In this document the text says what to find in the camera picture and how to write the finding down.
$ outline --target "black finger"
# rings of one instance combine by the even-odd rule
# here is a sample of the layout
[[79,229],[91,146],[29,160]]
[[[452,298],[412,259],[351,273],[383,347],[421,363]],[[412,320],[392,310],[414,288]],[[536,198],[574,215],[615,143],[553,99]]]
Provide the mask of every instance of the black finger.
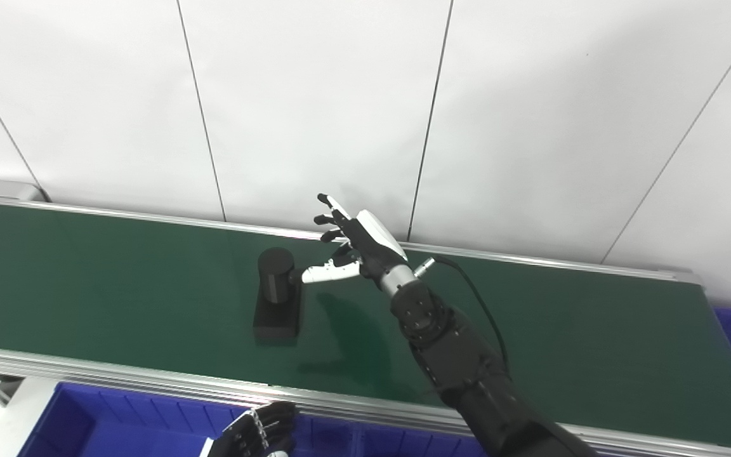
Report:
[[295,403],[293,402],[272,402],[263,407],[256,408],[256,414],[261,423],[275,422],[276,420],[286,420],[295,417]]
[[334,223],[334,217],[329,216],[328,214],[321,214],[319,216],[316,216],[314,219],[314,223],[317,225],[324,225],[325,223]]
[[325,234],[322,234],[320,237],[320,241],[324,243],[328,243],[331,240],[334,240],[334,238],[340,237],[343,235],[342,231],[339,230],[329,230]]
[[280,422],[271,423],[264,427],[264,432],[267,434],[267,440],[272,437],[273,440],[277,440],[282,435],[289,434],[295,428],[295,422],[292,420],[282,420]]

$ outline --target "black object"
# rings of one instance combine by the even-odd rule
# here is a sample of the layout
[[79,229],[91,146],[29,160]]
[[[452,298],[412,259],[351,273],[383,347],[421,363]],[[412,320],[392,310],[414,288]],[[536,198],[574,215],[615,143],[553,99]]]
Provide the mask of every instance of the black object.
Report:
[[237,417],[211,445],[208,457],[264,457],[295,447],[295,403],[272,402]]
[[293,254],[272,247],[258,257],[258,299],[253,317],[256,338],[295,338],[301,316],[301,284],[289,280]]
[[490,457],[593,457],[585,442],[537,414],[508,375],[505,356],[419,280],[391,300],[419,367]]

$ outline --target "robotic hand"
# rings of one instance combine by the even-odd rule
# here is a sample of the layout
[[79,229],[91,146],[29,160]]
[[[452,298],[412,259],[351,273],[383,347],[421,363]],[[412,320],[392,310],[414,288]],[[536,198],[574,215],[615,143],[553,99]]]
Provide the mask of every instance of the robotic hand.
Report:
[[351,218],[332,197],[319,194],[317,199],[329,206],[331,214],[314,221],[337,226],[321,241],[341,236],[348,240],[326,264],[299,272],[293,281],[313,283],[356,275],[373,280],[391,300],[391,313],[417,364],[490,457],[596,455],[582,440],[529,407],[516,393],[505,356],[419,279],[434,258],[412,271],[400,244],[371,212],[361,211]]
[[291,436],[295,413],[292,402],[246,411],[221,432],[208,457],[287,457],[295,446]]

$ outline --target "white wall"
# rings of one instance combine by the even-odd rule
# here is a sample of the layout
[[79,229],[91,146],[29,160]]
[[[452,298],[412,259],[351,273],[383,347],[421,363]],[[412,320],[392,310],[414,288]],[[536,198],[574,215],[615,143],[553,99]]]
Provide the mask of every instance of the white wall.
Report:
[[449,6],[0,0],[0,178],[296,228],[323,191],[731,303],[731,2],[455,0],[439,75]]

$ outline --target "robot finger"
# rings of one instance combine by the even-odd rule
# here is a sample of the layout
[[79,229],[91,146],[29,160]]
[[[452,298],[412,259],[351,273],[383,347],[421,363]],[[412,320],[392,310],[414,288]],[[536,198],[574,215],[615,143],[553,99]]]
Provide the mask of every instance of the robot finger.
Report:
[[272,402],[264,407],[256,409],[261,424],[267,431],[270,425],[275,423],[292,423],[296,408],[292,402]]
[[340,230],[329,230],[325,234],[321,235],[320,241],[324,242],[324,243],[328,243],[328,242],[334,240],[334,238],[342,237],[342,236],[343,236],[343,232]]
[[314,223],[317,225],[325,225],[325,223],[336,223],[334,222],[334,217],[331,216],[331,214],[321,214],[316,217],[314,217]]

